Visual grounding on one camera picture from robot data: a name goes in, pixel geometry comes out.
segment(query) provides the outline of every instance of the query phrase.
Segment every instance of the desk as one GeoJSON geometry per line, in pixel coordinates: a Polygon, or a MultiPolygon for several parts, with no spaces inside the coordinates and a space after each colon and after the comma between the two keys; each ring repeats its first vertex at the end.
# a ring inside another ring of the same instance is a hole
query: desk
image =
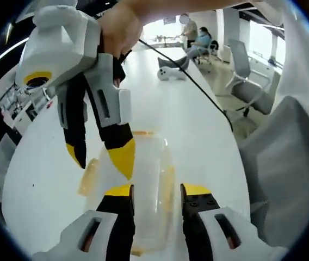
{"type": "MultiPolygon", "coordinates": [[[[165,41],[163,39],[160,42],[154,40],[145,40],[145,42],[154,48],[184,47],[184,43],[181,39],[166,39],[165,41]]],[[[140,42],[137,42],[137,44],[133,47],[133,51],[143,51],[146,49],[149,48],[140,42]]]]}
{"type": "Polygon", "coordinates": [[[9,125],[11,128],[16,128],[17,131],[21,135],[24,135],[25,131],[31,124],[31,120],[26,113],[26,110],[32,105],[32,102],[29,101],[22,110],[18,113],[18,115],[14,118],[13,122],[9,125]]]}
{"type": "MultiPolygon", "coordinates": [[[[160,51],[173,59],[184,55],[180,48],[160,51]]],[[[249,220],[248,187],[227,120],[189,80],[159,81],[157,57],[145,50],[127,58],[121,87],[132,93],[132,129],[154,131],[167,139],[177,184],[204,185],[221,207],[229,206],[249,220]]],[[[193,63],[188,72],[217,102],[193,63]]],[[[99,157],[103,144],[89,102],[87,110],[89,161],[99,157]]],[[[3,189],[2,212],[9,231],[29,254],[57,244],[60,232],[84,212],[86,199],[77,194],[82,175],[65,148],[56,107],[43,109],[18,145],[3,189]]],[[[183,234],[179,241],[166,249],[173,255],[169,258],[166,253],[166,260],[188,260],[183,234]]]]}

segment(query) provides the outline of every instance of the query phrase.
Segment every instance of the blue shirt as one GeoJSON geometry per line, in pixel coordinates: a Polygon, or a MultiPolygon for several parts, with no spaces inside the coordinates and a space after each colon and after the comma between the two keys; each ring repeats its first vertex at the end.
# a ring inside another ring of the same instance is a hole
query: blue shirt
{"type": "Polygon", "coordinates": [[[199,47],[207,48],[209,46],[210,41],[211,41],[211,38],[208,34],[205,34],[203,36],[198,36],[195,42],[199,42],[203,44],[203,46],[192,45],[192,49],[198,49],[199,47]]]}

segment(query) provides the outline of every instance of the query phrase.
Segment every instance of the human hand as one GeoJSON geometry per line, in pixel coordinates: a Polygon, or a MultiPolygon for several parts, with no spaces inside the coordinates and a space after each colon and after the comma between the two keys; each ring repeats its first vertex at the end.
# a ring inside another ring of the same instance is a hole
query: human hand
{"type": "Polygon", "coordinates": [[[104,51],[119,58],[139,40],[143,24],[127,1],[121,1],[98,19],[102,29],[104,51]]]}

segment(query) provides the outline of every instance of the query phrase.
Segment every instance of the chair backrest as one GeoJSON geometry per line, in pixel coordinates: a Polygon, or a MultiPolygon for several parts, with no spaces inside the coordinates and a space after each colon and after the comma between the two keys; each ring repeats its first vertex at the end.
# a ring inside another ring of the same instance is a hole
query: chair backrest
{"type": "Polygon", "coordinates": [[[236,74],[247,78],[251,70],[248,52],[246,51],[244,43],[235,39],[229,39],[228,43],[230,45],[236,74]]]}
{"type": "Polygon", "coordinates": [[[243,144],[251,222],[271,246],[290,248],[309,222],[309,117],[284,98],[243,144]]]}
{"type": "Polygon", "coordinates": [[[217,42],[217,40],[211,39],[209,47],[211,50],[217,51],[219,49],[219,43],[217,42]]]}

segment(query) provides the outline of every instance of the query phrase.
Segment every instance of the black cable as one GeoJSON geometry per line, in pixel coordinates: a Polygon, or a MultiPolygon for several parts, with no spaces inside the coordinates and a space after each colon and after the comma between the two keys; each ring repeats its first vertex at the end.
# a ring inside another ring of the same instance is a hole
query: black cable
{"type": "Polygon", "coordinates": [[[149,45],[147,42],[139,39],[139,42],[141,42],[143,45],[147,46],[148,48],[154,50],[156,53],[160,54],[161,56],[167,58],[169,61],[171,61],[173,64],[175,64],[197,87],[198,89],[203,92],[203,94],[209,99],[209,101],[211,101],[213,103],[213,105],[226,117],[228,123],[231,126],[231,130],[233,132],[233,126],[232,123],[230,121],[230,119],[227,117],[227,115],[224,113],[223,110],[220,109],[220,107],[210,98],[210,96],[202,89],[202,87],[199,86],[199,84],[192,79],[192,77],[183,69],[181,68],[181,66],[179,66],[179,64],[177,62],[175,62],[174,60],[172,60],[171,58],[169,58],[168,56],[166,56],[165,54],[161,53],[160,51],[156,50],[154,47],[152,47],[151,45],[149,45]]]}

